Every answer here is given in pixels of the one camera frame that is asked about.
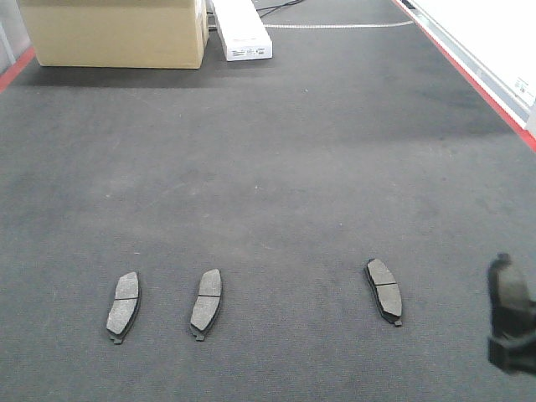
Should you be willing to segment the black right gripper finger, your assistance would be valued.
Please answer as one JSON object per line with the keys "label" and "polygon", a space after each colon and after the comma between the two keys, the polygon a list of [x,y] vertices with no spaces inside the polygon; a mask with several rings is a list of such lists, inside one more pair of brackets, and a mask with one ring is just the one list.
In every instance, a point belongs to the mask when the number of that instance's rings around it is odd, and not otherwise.
{"label": "black right gripper finger", "polygon": [[507,374],[535,374],[535,301],[518,310],[493,306],[487,358]]}

